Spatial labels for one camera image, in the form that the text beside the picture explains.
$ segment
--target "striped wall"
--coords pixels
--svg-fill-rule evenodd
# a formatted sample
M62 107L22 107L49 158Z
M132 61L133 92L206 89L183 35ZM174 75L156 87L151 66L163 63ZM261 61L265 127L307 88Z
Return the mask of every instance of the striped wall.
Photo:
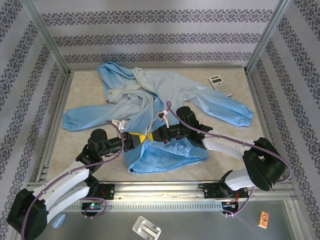
M312 239L320 239L320 1L294 0L251 77Z
M245 67L279 0L37 0L70 69Z
M19 190L40 160L65 79L18 0L0 0L0 240Z

